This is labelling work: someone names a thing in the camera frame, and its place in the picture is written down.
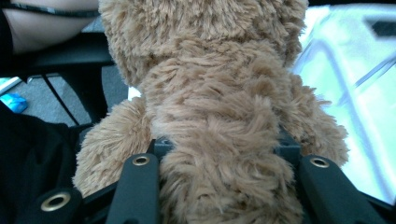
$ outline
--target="round metal ring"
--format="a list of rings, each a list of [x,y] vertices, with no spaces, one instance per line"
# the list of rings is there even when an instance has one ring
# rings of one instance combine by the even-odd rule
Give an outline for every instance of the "round metal ring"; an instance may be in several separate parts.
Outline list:
[[[330,164],[321,158],[312,158],[311,163],[320,168],[328,168]]]
[[[52,212],[58,210],[70,202],[70,194],[68,192],[59,192],[41,204],[41,210],[44,212]]]
[[[134,158],[134,160],[132,161],[132,163],[133,163],[134,165],[138,165],[138,166],[140,166],[140,165],[146,165],[147,163],[149,163],[149,157],[140,156],[140,157]]]

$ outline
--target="plush toy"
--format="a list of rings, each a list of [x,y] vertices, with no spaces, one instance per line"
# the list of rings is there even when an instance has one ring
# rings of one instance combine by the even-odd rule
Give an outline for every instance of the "plush toy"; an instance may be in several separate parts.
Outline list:
[[[110,51],[129,86],[87,135],[76,187],[117,181],[151,139],[175,148],[160,165],[164,223],[299,223],[283,127],[316,154],[347,161],[346,130],[288,68],[301,51],[304,0],[101,0]]]

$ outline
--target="black seat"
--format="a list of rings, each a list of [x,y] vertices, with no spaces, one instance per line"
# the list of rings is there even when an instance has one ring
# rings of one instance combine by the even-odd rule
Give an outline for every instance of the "black seat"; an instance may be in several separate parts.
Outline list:
[[[0,70],[0,77],[41,75],[66,113],[78,125],[67,106],[50,84],[47,74],[58,73],[70,85],[90,115],[92,122],[107,113],[102,87],[102,67],[114,65],[104,33],[81,33],[60,45],[36,52],[13,56]]]

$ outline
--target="person's arm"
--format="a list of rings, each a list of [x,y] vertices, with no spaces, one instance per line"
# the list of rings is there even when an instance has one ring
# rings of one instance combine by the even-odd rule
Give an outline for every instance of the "person's arm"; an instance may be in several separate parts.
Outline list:
[[[64,11],[97,10],[98,0],[13,0],[13,4],[53,7]],[[94,18],[68,18],[17,9],[3,9],[12,33],[15,54],[62,43],[77,35]]]

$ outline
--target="blue object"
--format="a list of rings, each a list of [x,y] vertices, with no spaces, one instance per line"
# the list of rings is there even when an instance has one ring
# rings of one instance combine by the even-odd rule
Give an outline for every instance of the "blue object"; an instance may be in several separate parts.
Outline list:
[[[27,102],[17,93],[7,93],[0,96],[0,100],[14,113],[20,114],[27,108]]]

